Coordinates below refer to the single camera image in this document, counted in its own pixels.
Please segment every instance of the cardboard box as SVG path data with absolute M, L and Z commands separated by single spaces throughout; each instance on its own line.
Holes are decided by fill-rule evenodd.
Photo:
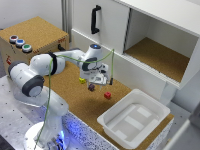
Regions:
M 9 38 L 12 35 L 17 35 L 19 39 L 25 40 L 26 44 L 32 46 L 33 51 L 23 53 L 22 49 L 16 48 L 15 44 L 10 44 Z M 8 67 L 12 62 L 21 60 L 29 64 L 35 55 L 59 51 L 58 44 L 69 49 L 69 35 L 40 17 L 1 30 L 0 49 L 7 75 Z

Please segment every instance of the green wire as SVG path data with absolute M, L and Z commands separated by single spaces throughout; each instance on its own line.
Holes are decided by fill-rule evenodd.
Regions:
M 115 50 L 112 49 L 112 51 L 111 51 L 110 53 L 108 53 L 105 57 L 103 57 L 102 59 L 97 60 L 97 61 L 91 61 L 91 62 L 77 60 L 77 59 L 74 59 L 74 58 L 72 58 L 72 57 L 68 57 L 68 56 L 64 56 L 64 55 L 58 55 L 57 57 L 67 57 L 67 58 L 69 58 L 69 59 L 72 59 L 72 60 L 75 60 L 75 61 L 78 61 L 78 62 L 83 62 L 83 63 L 96 63 L 96 62 L 100 62 L 100 61 L 106 59 L 106 58 L 112 53 L 111 77 L 113 77 L 113 58 L 114 58 L 114 51 L 115 51 Z M 40 135 L 41 135 L 41 133 L 42 133 L 42 131 L 43 131 L 43 128 L 44 128 L 44 125 L 45 125 L 45 123 L 46 123 L 47 112 L 48 112 L 48 110 L 49 110 L 49 102 L 50 102 L 50 94 L 51 94 L 51 65 L 52 65 L 52 62 L 53 62 L 53 58 L 51 59 L 50 65 L 49 65 L 49 98 L 48 98 L 48 103 L 47 103 L 47 110 L 46 110 L 46 113 L 45 113 L 44 124 L 43 124 L 43 126 L 42 126 L 42 129 L 40 130 L 40 134 L 39 134 L 39 136 L 38 136 L 38 138 L 37 138 L 37 141 L 36 141 L 36 144 L 35 144 L 35 148 L 36 148 L 36 146 L 37 146 L 37 144 L 38 144 L 38 141 L 39 141 L 39 139 L 40 139 Z

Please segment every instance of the black handle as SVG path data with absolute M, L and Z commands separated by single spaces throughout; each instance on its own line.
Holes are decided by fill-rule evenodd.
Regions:
M 101 7 L 96 5 L 96 8 L 94 8 L 92 10 L 92 21 L 91 21 L 91 31 L 92 31 L 92 34 L 96 34 L 98 33 L 100 30 L 98 28 L 96 28 L 96 12 L 98 10 L 101 10 Z

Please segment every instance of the cabinet door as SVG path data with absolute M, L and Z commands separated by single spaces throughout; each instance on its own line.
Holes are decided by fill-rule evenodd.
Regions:
M 96 5 L 96 28 L 91 34 L 91 14 Z M 74 0 L 73 29 L 105 47 L 122 54 L 129 17 L 129 8 L 112 0 Z

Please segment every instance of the empty plastic tray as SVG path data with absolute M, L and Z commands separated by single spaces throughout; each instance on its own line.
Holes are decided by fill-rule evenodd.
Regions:
M 105 133 L 126 149 L 135 149 L 170 113 L 170 109 L 135 89 L 97 121 Z

